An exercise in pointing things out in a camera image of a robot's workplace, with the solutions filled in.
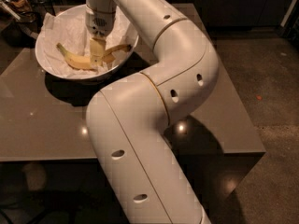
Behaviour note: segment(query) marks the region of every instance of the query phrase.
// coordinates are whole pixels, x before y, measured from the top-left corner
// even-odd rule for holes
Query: screw hole
[[[178,102],[178,94],[177,94],[177,92],[175,90],[171,90],[170,94],[171,94],[173,102],[177,103]]]
[[[147,194],[140,194],[134,197],[134,203],[143,203],[148,199]]]
[[[112,153],[112,159],[113,160],[119,160],[120,158],[122,158],[124,155],[124,151],[123,150],[117,150],[115,152]]]
[[[200,74],[197,74],[196,78],[197,78],[198,85],[203,86],[204,85],[203,77]]]

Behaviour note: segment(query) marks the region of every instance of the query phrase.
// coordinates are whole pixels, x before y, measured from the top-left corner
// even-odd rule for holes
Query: white robotic arm
[[[212,92],[218,56],[164,0],[114,0],[159,62],[90,101],[94,151],[131,223],[209,223],[163,132]]]

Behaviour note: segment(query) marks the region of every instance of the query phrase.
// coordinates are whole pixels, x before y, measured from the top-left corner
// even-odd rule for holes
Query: banana
[[[56,45],[57,49],[63,54],[64,60],[75,69],[92,70],[98,65],[105,63],[112,63],[115,58],[112,52],[123,50],[128,52],[132,46],[129,44],[121,44],[110,49],[106,48],[106,41],[96,38],[90,40],[91,56],[79,56],[68,51],[61,43]]]

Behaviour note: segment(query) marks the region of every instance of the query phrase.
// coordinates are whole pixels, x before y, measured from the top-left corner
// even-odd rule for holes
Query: dark floor
[[[210,217],[215,224],[297,223],[298,50],[273,29],[218,31],[210,36],[266,148],[237,188],[217,210],[210,210]],[[45,207],[53,212],[42,224],[68,223],[70,217],[75,223],[126,222],[96,161],[41,166],[0,164],[0,224],[28,223]],[[32,183],[28,175],[25,179],[31,171],[39,174]],[[46,191],[35,191],[43,187]]]

